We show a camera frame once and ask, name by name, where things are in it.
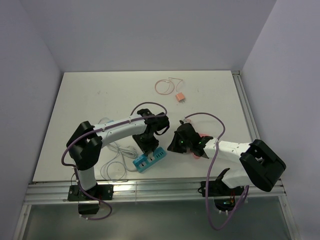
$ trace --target white tabletop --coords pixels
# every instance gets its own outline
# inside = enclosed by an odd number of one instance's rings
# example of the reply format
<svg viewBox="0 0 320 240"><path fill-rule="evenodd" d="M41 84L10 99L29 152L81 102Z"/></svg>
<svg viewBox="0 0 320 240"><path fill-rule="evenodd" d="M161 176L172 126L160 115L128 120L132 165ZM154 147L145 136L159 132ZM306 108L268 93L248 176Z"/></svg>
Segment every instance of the white tabletop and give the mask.
<svg viewBox="0 0 320 240"><path fill-rule="evenodd" d="M160 79L168 77L184 79L178 90L186 98L178 103L175 91L169 95L155 92L154 86ZM167 89L161 83L159 89ZM239 96L230 71L127 71L127 72L68 72L62 79L60 90L54 105L51 120L42 146L39 161L33 177L34 182L68 181L73 170L61 164L61 155L66 143L79 124L89 121L97 124L103 117L112 120L127 118L132 109L141 102L157 102L168 110L170 129L162 136L155 136L159 146L165 150L171 143L174 131L180 125L179 120L195 112L208 112L219 117L226 126L225 141L247 143L250 135L241 107ZM158 106L144 105L153 114L163 110ZM191 123L198 133L217 137L222 126L209 116L193 116ZM118 141L122 146L134 146L139 149L132 137ZM100 168L115 153L106 147L101 150L95 167L95 177L102 180ZM66 162L73 163L67 155ZM197 178L207 175L211 160L194 159L191 154L167 152L167 156L144 171L127 172L124 179L174 179ZM132 159L126 158L129 168L133 169ZM216 177L235 163L217 159L211 176ZM123 175L123 167L115 163L109 168L109 175L117 179Z"/></svg>

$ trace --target blue power strip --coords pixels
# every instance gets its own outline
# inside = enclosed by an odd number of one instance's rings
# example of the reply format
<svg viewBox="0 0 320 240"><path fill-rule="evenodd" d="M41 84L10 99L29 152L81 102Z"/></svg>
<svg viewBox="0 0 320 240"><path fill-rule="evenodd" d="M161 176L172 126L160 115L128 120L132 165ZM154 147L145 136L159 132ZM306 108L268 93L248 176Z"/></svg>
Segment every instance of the blue power strip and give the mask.
<svg viewBox="0 0 320 240"><path fill-rule="evenodd" d="M133 164L135 165L138 172L142 173L144 170L150 168L153 164L163 159L166 155L167 155L166 151L162 147L158 147L153 152L152 158L148 159L147 156L142 154L133 161Z"/></svg>

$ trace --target glass panel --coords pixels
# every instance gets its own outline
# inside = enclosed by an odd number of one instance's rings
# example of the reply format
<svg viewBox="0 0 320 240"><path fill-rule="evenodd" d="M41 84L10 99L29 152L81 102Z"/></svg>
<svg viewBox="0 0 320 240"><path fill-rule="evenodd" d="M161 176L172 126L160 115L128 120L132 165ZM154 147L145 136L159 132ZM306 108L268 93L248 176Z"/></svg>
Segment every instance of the glass panel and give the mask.
<svg viewBox="0 0 320 240"><path fill-rule="evenodd" d="M24 240L288 240L278 197L249 198L221 231L210 228L203 200L113 203L104 220L79 218L76 204L32 206ZM100 209L99 216L107 212ZM217 225L225 219L212 208Z"/></svg>

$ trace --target gray wall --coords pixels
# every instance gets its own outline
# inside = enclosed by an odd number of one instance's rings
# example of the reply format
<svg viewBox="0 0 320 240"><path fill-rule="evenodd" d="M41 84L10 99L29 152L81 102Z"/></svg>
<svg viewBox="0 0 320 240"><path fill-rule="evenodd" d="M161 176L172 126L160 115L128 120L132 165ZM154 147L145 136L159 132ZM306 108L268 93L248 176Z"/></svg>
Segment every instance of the gray wall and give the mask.
<svg viewBox="0 0 320 240"><path fill-rule="evenodd" d="M21 0L65 72L240 70L276 0Z"/></svg>
<svg viewBox="0 0 320 240"><path fill-rule="evenodd" d="M0 239L11 239L61 82L18 0L0 3Z"/></svg>
<svg viewBox="0 0 320 240"><path fill-rule="evenodd" d="M261 138L287 163L283 182L304 240L320 236L319 10L319 0L278 0L243 68Z"/></svg>

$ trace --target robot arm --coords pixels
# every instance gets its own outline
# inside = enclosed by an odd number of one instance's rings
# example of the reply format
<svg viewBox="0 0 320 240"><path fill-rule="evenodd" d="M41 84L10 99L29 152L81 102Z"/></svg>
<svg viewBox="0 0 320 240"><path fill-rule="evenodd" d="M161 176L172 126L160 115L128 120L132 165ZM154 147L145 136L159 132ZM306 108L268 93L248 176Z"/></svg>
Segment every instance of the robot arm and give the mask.
<svg viewBox="0 0 320 240"><path fill-rule="evenodd" d="M201 137L190 123L180 122L174 132L168 151L186 153L190 150L198 157L213 158L217 139ZM222 188L234 189L254 184L259 189L270 192L286 169L286 164L262 141L235 143L219 141L217 158L239 164L239 168L227 168L219 175Z"/></svg>
<svg viewBox="0 0 320 240"><path fill-rule="evenodd" d="M97 181L95 179L94 165L99 160L100 151L108 144L122 138L132 136L135 142L145 155L156 150L159 141L154 137L154 133L162 129L168 129L170 126L167 116L141 119L130 123L119 125L119 123L130 119L154 116L149 109L141 109L128 118L113 121L106 124L91 125L88 121L82 122L76 129L70 140L67 142L68 147L75 139L96 129L105 129L93 133L87 138L78 141L69 151L71 158L74 160L78 172L79 181L85 191L91 191L95 194Z"/></svg>

